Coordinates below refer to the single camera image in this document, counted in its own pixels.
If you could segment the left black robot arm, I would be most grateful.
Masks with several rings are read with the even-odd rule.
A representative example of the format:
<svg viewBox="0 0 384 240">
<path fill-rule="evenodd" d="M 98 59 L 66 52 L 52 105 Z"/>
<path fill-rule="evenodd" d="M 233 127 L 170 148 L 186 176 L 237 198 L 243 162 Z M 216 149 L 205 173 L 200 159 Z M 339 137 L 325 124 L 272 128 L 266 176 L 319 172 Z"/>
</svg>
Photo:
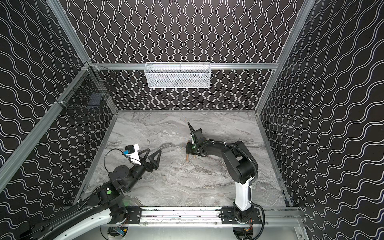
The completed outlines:
<svg viewBox="0 0 384 240">
<path fill-rule="evenodd" d="M 160 165 L 161 151 L 150 154 L 140 151 L 139 165 L 121 165 L 109 173 L 109 181 L 76 205 L 39 224 L 30 225 L 21 233 L 20 240 L 73 240 L 103 225 L 124 226 L 138 224 L 142 210 L 127 207 L 124 194 L 129 193 L 145 172 L 153 172 Z"/>
</svg>

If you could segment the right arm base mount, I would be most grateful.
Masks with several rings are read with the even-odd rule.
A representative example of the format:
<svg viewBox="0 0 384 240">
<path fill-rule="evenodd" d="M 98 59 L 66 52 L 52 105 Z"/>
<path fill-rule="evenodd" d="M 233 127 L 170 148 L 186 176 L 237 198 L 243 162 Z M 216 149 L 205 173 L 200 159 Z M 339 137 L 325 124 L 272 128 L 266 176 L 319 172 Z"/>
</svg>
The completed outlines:
<svg viewBox="0 0 384 240">
<path fill-rule="evenodd" d="M 222 207 L 218 218 L 221 219 L 223 225 L 250 224 L 251 222 L 260 225 L 262 223 L 261 213 L 255 207 L 250 207 L 245 211 L 241 211 L 237 207 Z"/>
</svg>

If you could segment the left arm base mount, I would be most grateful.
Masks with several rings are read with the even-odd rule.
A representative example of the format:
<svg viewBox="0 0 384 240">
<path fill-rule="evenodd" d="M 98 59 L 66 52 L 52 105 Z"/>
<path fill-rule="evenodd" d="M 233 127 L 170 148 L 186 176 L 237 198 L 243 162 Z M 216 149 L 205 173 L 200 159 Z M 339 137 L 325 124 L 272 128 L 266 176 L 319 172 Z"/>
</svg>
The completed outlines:
<svg viewBox="0 0 384 240">
<path fill-rule="evenodd" d="M 143 211 L 140 207 L 119 206 L 110 207 L 109 210 L 111 219 L 107 221 L 107 224 L 112 225 L 139 224 Z"/>
</svg>

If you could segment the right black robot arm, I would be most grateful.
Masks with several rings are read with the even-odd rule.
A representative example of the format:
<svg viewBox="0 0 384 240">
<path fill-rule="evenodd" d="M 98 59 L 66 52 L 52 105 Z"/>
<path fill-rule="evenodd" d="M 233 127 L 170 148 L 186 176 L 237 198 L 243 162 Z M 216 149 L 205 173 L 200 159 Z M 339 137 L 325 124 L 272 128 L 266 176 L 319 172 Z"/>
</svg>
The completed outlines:
<svg viewBox="0 0 384 240">
<path fill-rule="evenodd" d="M 216 156 L 224 160 L 230 177 L 236 182 L 234 215 L 238 222 L 244 223 L 254 211 L 252 202 L 252 184 L 259 177 L 259 166 L 242 141 L 227 143 L 208 140 L 202 129 L 194 129 L 188 123 L 191 141 L 187 142 L 188 155 L 207 157 Z"/>
</svg>

